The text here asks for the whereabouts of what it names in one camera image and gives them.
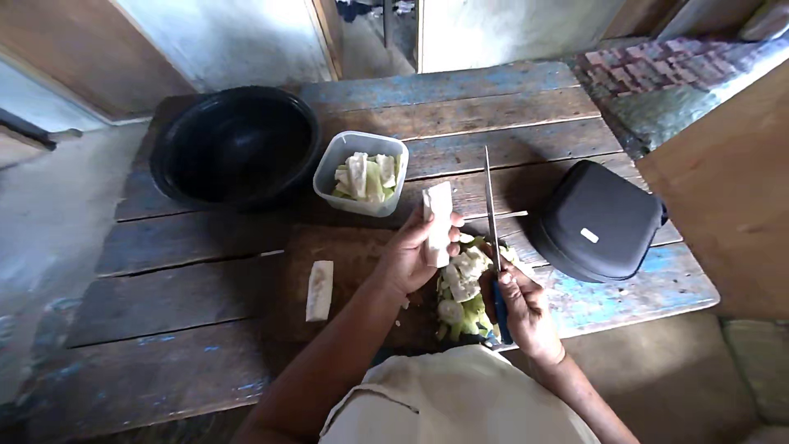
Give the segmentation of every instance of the black case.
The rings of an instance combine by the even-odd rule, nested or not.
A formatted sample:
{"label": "black case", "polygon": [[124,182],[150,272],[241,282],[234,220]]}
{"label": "black case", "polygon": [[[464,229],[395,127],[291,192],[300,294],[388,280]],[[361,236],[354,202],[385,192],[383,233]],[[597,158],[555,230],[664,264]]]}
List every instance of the black case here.
{"label": "black case", "polygon": [[660,199],[589,160],[575,164],[546,206],[529,218],[534,248],[585,282],[630,279],[666,221]]}

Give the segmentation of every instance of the white label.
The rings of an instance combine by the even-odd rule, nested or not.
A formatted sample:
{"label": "white label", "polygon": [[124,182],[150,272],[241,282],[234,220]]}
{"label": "white label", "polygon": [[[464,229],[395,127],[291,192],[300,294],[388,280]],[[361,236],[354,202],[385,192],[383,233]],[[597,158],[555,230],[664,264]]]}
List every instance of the white label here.
{"label": "white label", "polygon": [[586,228],[581,229],[581,235],[592,241],[592,243],[597,243],[597,241],[600,240],[600,238],[597,237],[596,234],[592,233]]}

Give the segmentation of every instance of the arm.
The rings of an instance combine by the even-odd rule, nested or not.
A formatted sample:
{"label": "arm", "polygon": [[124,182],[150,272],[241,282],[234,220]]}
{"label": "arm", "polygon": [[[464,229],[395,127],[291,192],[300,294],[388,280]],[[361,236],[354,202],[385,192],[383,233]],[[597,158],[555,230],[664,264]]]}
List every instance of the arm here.
{"label": "arm", "polygon": [[[603,401],[581,368],[567,354],[551,317],[543,288],[505,258],[499,287],[507,304],[507,325],[518,347],[529,357],[535,379],[569,405],[602,444],[638,444],[633,433]],[[482,288],[490,288],[489,282]],[[491,319],[495,313],[489,313]]]}
{"label": "arm", "polygon": [[[432,222],[423,223],[422,214],[419,205],[387,244],[372,275],[260,398],[234,442],[317,441],[329,411],[365,376],[406,294],[436,273],[424,263],[422,243]],[[458,214],[452,220],[462,225]],[[457,242],[459,236],[453,227],[450,239]],[[448,249],[452,255],[460,250],[457,243]]]}

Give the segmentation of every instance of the blue knife handle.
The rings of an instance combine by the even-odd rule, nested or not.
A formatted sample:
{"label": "blue knife handle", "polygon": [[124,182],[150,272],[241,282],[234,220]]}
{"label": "blue knife handle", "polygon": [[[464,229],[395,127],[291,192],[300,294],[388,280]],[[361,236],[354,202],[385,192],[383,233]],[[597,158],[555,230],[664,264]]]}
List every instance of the blue knife handle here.
{"label": "blue knife handle", "polygon": [[495,316],[499,320],[499,332],[501,333],[502,343],[509,345],[512,344],[512,337],[510,330],[507,328],[507,305],[504,303],[504,298],[501,296],[499,290],[499,282],[493,281],[493,307],[495,308]]}

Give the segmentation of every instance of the wooden table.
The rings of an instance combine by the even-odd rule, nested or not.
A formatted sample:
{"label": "wooden table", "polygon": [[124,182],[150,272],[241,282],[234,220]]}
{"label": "wooden table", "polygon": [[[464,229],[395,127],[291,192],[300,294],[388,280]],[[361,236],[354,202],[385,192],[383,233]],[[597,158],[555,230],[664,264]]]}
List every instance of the wooden table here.
{"label": "wooden table", "polygon": [[[162,103],[143,140],[97,273],[62,356],[39,379],[30,430],[94,435],[254,403],[302,343],[270,340],[260,320],[295,222],[396,228],[421,190],[449,180],[454,203],[486,232],[481,146],[491,150],[499,234],[550,292],[563,337],[718,302],[671,223],[641,272],[586,284],[548,265],[515,216],[539,205],[563,173],[589,159],[646,188],[567,66],[518,62],[481,70],[303,85],[324,146],[342,130],[403,140],[406,184],[392,216],[331,209],[307,186],[289,208],[255,215],[195,212],[154,188],[147,161],[162,125],[197,96]],[[280,335],[287,338],[287,331]]]}

